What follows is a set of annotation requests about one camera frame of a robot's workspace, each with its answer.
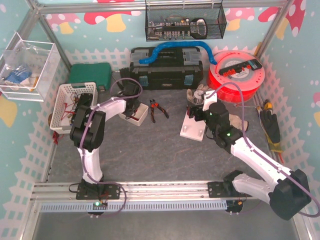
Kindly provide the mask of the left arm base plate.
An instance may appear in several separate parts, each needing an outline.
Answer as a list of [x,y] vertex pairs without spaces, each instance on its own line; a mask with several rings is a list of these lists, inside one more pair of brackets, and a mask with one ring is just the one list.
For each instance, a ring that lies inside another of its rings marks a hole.
[[119,200],[120,187],[115,184],[97,184],[82,181],[76,191],[77,200]]

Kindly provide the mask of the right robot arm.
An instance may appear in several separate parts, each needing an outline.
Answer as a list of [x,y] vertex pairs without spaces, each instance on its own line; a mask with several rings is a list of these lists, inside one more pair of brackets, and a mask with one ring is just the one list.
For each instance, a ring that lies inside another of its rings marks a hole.
[[262,178],[258,180],[235,170],[223,180],[228,195],[241,193],[264,201],[283,220],[290,220],[311,202],[307,175],[300,169],[293,171],[279,164],[256,148],[231,124],[229,112],[216,94],[197,90],[191,99],[187,116],[204,122],[212,133],[212,140],[221,149],[242,160]]

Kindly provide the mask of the white spring tray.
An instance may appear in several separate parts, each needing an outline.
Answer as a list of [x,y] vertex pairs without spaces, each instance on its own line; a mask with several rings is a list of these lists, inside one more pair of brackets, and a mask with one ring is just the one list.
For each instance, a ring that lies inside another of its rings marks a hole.
[[137,127],[140,127],[148,115],[148,110],[149,110],[149,107],[147,105],[141,103],[139,105],[139,107],[137,108],[137,110],[135,111],[135,113],[132,114],[130,117],[126,117],[123,113],[118,114],[118,116],[121,119],[123,119],[123,120],[137,126]]

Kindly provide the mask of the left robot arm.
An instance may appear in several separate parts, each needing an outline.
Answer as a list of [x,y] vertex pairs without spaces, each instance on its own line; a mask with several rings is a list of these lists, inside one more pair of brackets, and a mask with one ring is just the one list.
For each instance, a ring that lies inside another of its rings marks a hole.
[[128,100],[137,99],[143,91],[138,82],[125,85],[122,93],[94,106],[79,105],[69,133],[81,157],[82,179],[89,184],[102,184],[99,148],[104,140],[105,123],[125,112]]

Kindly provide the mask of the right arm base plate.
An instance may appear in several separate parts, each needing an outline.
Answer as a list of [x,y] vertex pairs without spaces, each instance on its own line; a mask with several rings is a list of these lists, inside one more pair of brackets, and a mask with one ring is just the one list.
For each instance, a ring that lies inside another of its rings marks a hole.
[[242,192],[238,192],[231,182],[211,181],[207,183],[209,198],[246,198],[251,197]]

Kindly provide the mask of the white peg base plate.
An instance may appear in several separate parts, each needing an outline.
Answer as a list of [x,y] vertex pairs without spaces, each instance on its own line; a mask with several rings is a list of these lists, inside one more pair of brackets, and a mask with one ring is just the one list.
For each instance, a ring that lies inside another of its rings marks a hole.
[[205,128],[206,124],[203,120],[195,121],[195,118],[189,118],[188,112],[186,112],[179,135],[201,142],[205,135]]

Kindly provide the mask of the beige work glove front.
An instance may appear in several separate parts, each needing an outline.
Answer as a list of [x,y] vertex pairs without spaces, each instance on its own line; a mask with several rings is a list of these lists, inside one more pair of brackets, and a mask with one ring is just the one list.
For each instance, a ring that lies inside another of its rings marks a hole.
[[246,132],[248,130],[249,122],[246,120],[242,121],[242,119],[238,115],[229,114],[229,121],[232,126],[234,126],[239,130],[242,130],[242,122],[243,122],[244,131]]

